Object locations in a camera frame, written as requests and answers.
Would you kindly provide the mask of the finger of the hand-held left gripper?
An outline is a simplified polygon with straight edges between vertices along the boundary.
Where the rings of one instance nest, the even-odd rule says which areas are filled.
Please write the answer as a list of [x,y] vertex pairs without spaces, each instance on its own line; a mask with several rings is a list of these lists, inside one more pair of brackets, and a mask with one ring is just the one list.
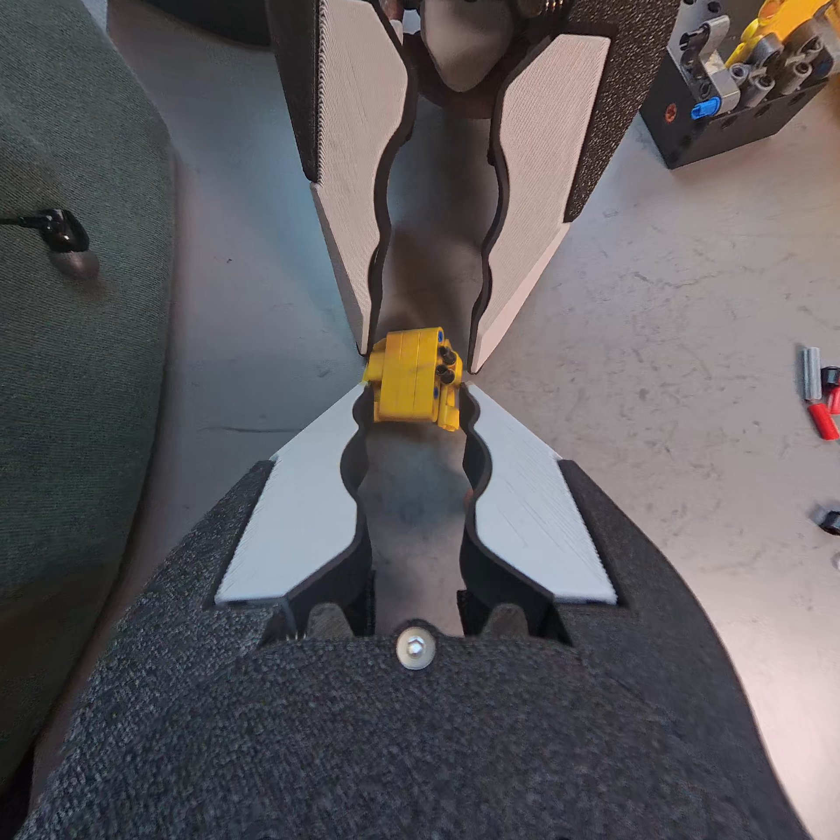
[[368,354],[391,237],[387,186],[416,94],[400,37],[377,2],[320,2],[318,25],[318,175],[311,194],[353,339]]
[[497,100],[490,148],[499,200],[481,252],[471,373],[489,360],[569,230],[566,207],[610,46],[603,35],[547,38]]

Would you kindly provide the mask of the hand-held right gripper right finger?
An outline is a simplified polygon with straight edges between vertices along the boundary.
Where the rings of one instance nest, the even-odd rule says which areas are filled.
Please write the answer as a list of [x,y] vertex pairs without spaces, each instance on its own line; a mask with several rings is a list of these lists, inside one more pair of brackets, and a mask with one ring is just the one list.
[[460,397],[466,548],[552,603],[617,604],[561,456],[478,385]]

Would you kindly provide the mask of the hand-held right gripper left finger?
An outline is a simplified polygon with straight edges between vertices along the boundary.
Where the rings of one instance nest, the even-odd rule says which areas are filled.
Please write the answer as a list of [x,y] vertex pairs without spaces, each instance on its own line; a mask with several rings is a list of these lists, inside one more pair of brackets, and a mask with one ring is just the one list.
[[357,384],[271,457],[216,604],[289,604],[332,571],[371,564],[359,489],[369,469],[372,391]]

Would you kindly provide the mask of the yellow lego subassembly blue pins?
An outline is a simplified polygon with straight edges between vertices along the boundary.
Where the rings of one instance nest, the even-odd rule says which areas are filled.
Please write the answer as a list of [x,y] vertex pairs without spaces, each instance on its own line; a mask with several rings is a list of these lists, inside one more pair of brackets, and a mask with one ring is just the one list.
[[463,361],[443,329],[387,333],[374,345],[363,375],[373,393],[373,421],[458,431],[463,373]]

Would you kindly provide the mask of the person's left forearm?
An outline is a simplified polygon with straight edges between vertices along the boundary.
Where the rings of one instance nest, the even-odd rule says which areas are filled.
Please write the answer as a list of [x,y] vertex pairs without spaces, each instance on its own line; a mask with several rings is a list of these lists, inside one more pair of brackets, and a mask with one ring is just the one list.
[[241,45],[268,48],[264,1],[147,1],[165,14]]

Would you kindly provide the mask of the lego model on black base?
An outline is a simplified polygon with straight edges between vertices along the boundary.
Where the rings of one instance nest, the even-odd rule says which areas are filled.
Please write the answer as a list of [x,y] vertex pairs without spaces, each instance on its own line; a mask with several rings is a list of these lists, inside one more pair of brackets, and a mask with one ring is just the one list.
[[838,1],[679,4],[640,114],[671,170],[777,134],[839,71]]

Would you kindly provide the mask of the pile of small lego pieces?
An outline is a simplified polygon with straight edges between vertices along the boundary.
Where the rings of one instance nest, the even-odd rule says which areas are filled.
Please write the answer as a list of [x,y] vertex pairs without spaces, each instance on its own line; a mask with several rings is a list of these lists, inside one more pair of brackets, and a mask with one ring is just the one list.
[[[801,376],[801,400],[808,422],[819,440],[831,450],[832,456],[838,455],[838,364],[824,363],[822,352],[813,345],[800,345],[797,351]],[[808,518],[823,536],[834,541],[835,546],[830,551],[829,564],[837,574],[839,572],[838,491],[834,493],[829,493],[827,490],[817,491],[809,508]]]

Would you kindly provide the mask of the black earbud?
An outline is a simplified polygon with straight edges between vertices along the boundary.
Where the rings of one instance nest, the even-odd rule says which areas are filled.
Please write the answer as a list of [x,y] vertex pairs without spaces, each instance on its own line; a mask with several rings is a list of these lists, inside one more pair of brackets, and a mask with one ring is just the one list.
[[88,233],[69,210],[50,208],[42,211],[40,235],[45,244],[57,254],[83,253],[89,250]]

